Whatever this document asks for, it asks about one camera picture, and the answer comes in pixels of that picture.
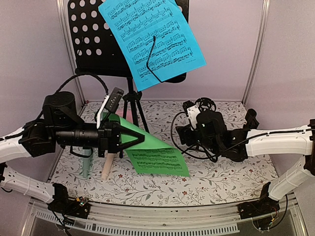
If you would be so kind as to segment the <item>pink toy microphone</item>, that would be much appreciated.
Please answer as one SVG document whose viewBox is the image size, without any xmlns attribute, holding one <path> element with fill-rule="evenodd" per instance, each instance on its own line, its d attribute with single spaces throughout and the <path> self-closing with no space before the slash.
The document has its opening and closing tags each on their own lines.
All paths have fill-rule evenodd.
<svg viewBox="0 0 315 236">
<path fill-rule="evenodd" d="M 103 165 L 103 169 L 101 172 L 101 179 L 102 180 L 107 180 L 109 173 L 111 171 L 111 167 L 112 167 L 113 160 L 114 160 L 115 156 L 116 156 L 115 153 L 108 153 L 106 155 L 105 163 Z"/>
</svg>

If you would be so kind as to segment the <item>black tripod shock-mount stand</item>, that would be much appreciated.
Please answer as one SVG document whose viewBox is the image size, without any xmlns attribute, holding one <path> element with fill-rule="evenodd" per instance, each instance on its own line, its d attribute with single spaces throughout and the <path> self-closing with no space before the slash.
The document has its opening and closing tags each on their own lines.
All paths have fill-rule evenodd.
<svg viewBox="0 0 315 236">
<path fill-rule="evenodd" d="M 194 104 L 198 107 L 198 109 L 201 112 L 204 112 L 206 110 L 215 112 L 217 108 L 215 102 L 212 99 L 207 98 L 207 97 L 201 97 L 197 99 Z"/>
</svg>

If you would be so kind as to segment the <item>green sheet music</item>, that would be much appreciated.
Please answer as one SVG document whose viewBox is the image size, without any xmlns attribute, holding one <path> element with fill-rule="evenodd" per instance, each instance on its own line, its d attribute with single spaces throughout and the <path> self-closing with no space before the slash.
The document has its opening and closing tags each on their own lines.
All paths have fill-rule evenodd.
<svg viewBox="0 0 315 236">
<path fill-rule="evenodd" d="M 189 177 L 189 170 L 185 159 L 178 149 L 161 141 L 117 114 L 111 114 L 107 121 L 117 121 L 121 126 L 145 135 L 144 142 L 124 149 L 137 173 Z M 129 135 L 121 135 L 121 143 L 135 139 Z"/>
</svg>

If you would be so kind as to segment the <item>teal toy microphone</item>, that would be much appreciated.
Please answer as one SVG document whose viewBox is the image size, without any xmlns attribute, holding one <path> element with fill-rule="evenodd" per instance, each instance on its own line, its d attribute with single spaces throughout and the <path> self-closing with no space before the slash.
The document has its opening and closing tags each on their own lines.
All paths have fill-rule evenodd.
<svg viewBox="0 0 315 236">
<path fill-rule="evenodd" d="M 82 176 L 87 178 L 90 171 L 91 157 L 93 156 L 92 149 L 84 149 L 84 157 L 82 164 Z"/>
</svg>

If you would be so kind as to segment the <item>black round-base microphone stand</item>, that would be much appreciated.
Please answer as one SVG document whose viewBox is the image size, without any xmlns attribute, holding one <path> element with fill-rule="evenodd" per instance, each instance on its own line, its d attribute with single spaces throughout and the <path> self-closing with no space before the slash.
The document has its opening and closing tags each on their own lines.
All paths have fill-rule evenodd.
<svg viewBox="0 0 315 236">
<path fill-rule="evenodd" d="M 257 112 L 254 109 L 248 109 L 245 115 L 246 123 L 243 125 L 247 129 L 257 129 L 259 122 L 256 119 Z"/>
</svg>

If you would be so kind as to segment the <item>black music stand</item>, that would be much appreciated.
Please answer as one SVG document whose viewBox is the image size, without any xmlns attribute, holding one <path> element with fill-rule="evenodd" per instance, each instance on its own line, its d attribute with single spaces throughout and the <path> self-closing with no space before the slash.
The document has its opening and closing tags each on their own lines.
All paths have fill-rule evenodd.
<svg viewBox="0 0 315 236">
<path fill-rule="evenodd" d="M 144 121 L 142 90 L 182 58 L 187 0 L 70 0 L 68 23 L 76 73 L 127 79 L 124 112 Z"/>
</svg>

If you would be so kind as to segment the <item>blue sheet music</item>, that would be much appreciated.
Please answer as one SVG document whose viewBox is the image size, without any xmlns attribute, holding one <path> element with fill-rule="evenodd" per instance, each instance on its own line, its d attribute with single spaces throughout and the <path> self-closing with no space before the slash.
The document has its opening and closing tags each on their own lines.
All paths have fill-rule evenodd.
<svg viewBox="0 0 315 236">
<path fill-rule="evenodd" d="M 138 91 L 206 65 L 174 0 L 106 0 L 98 7 Z"/>
</svg>

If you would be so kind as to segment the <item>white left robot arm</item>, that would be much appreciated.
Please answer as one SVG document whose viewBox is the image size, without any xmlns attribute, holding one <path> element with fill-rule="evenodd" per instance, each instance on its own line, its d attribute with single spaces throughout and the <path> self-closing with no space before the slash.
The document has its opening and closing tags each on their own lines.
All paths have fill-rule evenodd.
<svg viewBox="0 0 315 236">
<path fill-rule="evenodd" d="M 7 161 L 54 153 L 56 146 L 98 150 L 98 156 L 117 153 L 144 142 L 145 136 L 105 118 L 100 125 L 86 123 L 77 115 L 75 96 L 69 91 L 46 96 L 43 115 L 0 139 L 0 185 L 54 204 L 70 213 L 73 202 L 61 184 L 45 184 L 13 171 Z"/>
</svg>

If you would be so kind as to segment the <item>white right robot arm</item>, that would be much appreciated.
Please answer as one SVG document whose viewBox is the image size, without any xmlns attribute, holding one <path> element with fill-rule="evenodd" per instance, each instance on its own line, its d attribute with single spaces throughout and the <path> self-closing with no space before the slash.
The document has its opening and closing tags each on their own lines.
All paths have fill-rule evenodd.
<svg viewBox="0 0 315 236">
<path fill-rule="evenodd" d="M 212 110 L 189 108 L 189 124 L 172 127 L 182 145 L 202 148 L 206 159 L 217 162 L 219 156 L 234 162 L 265 154 L 300 154 L 301 158 L 285 174 L 264 185 L 260 200 L 254 204 L 258 214 L 270 210 L 288 192 L 315 175 L 315 121 L 291 129 L 258 130 L 256 111 L 247 111 L 242 128 L 228 130 L 222 114 Z"/>
</svg>

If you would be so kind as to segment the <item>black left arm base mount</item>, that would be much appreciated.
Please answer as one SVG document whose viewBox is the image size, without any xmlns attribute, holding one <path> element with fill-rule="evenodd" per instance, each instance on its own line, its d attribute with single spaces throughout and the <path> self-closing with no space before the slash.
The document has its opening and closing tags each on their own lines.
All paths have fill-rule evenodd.
<svg viewBox="0 0 315 236">
<path fill-rule="evenodd" d="M 52 202 L 48 203 L 48 209 L 62 216 L 73 216 L 81 219 L 87 219 L 90 213 L 91 204 L 86 197 L 70 198 L 67 188 L 59 183 L 52 184 L 54 194 Z"/>
</svg>

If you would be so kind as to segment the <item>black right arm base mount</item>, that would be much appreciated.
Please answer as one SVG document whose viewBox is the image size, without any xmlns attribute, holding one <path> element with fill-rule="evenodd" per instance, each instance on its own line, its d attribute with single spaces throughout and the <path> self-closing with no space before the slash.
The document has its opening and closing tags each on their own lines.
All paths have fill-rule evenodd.
<svg viewBox="0 0 315 236">
<path fill-rule="evenodd" d="M 271 182 L 263 185 L 258 200 L 243 202 L 237 205 L 241 219 L 257 217 L 280 210 L 279 200 L 273 200 L 269 197 L 268 189 Z"/>
</svg>

